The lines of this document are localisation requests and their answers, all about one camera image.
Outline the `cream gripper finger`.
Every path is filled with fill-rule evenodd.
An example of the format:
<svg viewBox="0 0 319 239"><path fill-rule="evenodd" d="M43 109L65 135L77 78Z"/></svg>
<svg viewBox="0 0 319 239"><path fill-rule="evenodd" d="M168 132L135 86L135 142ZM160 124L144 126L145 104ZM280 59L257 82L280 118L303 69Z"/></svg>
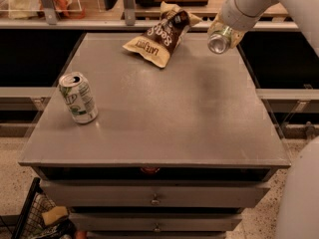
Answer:
<svg viewBox="0 0 319 239"><path fill-rule="evenodd" d="M230 48L235 48L241 42L245 34L246 31L238 31L232 29L230 34Z"/></svg>
<svg viewBox="0 0 319 239"><path fill-rule="evenodd" d="M223 20L221 17L221 13L218 13L210 24L207 35L208 39L212 39L213 37L221 36L224 29Z"/></svg>

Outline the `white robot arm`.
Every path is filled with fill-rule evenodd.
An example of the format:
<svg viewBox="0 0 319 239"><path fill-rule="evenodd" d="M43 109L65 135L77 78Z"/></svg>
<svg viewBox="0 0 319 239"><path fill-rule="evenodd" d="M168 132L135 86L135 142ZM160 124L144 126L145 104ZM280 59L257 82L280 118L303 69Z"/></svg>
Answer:
<svg viewBox="0 0 319 239"><path fill-rule="evenodd" d="M271 6L280 3L319 55L319 0L225 0L208 28L207 47L215 54L234 48Z"/></svg>

